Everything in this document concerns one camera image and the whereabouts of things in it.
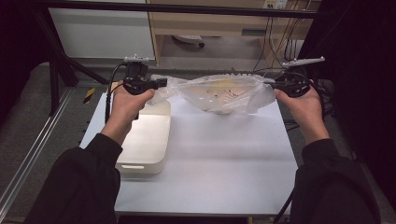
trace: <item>plastic bag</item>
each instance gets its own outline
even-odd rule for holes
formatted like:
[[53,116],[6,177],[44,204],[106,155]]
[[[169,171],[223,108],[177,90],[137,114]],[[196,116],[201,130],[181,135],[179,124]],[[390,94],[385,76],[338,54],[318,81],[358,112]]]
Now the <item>plastic bag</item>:
[[[153,75],[151,78],[164,76]],[[167,87],[156,90],[151,105],[178,95],[196,107],[217,114],[254,114],[275,100],[273,89],[263,82],[274,82],[258,75],[214,75],[186,80],[168,78]]]

